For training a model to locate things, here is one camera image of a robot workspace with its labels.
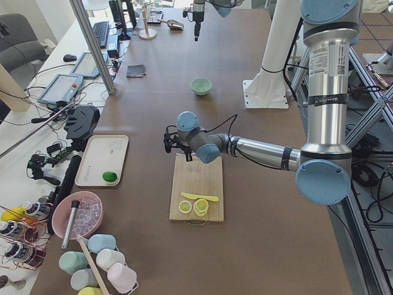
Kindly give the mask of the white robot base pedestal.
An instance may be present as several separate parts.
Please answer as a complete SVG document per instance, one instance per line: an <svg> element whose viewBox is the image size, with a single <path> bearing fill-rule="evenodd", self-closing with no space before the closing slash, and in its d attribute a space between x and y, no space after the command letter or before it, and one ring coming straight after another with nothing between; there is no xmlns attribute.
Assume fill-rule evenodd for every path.
<svg viewBox="0 0 393 295"><path fill-rule="evenodd" d="M283 70L300 21L300 1L278 1L268 35L260 72L243 81L247 108L287 109Z"/></svg>

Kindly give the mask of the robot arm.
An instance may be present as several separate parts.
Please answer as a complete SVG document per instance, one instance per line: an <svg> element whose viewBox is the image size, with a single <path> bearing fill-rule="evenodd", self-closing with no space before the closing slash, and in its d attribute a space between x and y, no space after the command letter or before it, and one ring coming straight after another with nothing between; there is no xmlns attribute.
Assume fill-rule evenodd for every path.
<svg viewBox="0 0 393 295"><path fill-rule="evenodd" d="M240 6L243 0L194 0L192 3L192 21L194 26L194 41L197 42L200 36L201 24L204 21L204 11L206 2L210 3L221 17L226 17L236 6Z"/></svg>
<svg viewBox="0 0 393 295"><path fill-rule="evenodd" d="M349 51L359 38L361 1L278 1L260 71L243 82L247 108L285 108L286 67L298 33L308 55L307 140L301 149L215 134L190 111L177 118L176 146L187 157L210 163L221 153L244 157L263 167L294 171L308 200L332 205L351 186L352 151L345 143Z"/></svg>

